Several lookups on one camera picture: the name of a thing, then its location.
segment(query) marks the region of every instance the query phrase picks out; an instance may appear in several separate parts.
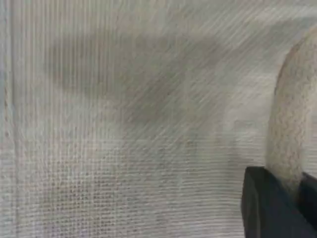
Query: gray fabric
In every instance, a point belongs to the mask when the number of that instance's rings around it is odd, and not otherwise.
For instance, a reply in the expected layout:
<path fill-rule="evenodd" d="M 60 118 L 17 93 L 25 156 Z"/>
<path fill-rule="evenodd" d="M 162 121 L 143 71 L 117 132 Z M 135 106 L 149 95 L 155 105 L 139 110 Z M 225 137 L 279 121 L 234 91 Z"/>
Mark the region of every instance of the gray fabric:
<path fill-rule="evenodd" d="M 264 164 L 276 77 L 314 0 L 0 9 L 1 237 L 243 237 L 243 171 Z"/>

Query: woven texture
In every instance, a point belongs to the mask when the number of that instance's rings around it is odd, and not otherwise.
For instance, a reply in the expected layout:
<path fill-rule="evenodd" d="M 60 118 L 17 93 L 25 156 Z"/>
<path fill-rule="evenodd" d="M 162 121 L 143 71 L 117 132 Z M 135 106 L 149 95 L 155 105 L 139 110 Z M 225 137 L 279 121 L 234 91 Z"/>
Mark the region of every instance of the woven texture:
<path fill-rule="evenodd" d="M 242 238 L 243 172 L 316 16 L 315 0 L 0 0 L 0 237 Z"/>

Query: textured fabric surface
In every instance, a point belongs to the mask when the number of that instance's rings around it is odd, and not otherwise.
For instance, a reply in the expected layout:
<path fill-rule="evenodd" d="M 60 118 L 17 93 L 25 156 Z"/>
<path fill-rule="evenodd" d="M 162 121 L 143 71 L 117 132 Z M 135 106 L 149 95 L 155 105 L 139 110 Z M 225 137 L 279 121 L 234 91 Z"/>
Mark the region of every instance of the textured fabric surface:
<path fill-rule="evenodd" d="M 266 167 L 295 198 L 303 176 L 304 142 L 317 99 L 317 29 L 287 54 L 268 124 Z"/>
<path fill-rule="evenodd" d="M 0 236 L 242 238 L 244 169 L 316 22 L 315 0 L 0 0 Z"/>

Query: black plastic piece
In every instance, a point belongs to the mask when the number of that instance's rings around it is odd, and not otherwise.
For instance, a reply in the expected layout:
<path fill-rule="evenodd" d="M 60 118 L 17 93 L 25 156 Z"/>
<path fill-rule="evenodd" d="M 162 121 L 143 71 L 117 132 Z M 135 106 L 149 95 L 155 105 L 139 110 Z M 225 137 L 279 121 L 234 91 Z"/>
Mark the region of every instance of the black plastic piece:
<path fill-rule="evenodd" d="M 241 212 L 246 238 L 317 238 L 317 180 L 304 174 L 298 204 L 264 167 L 245 170 Z"/>

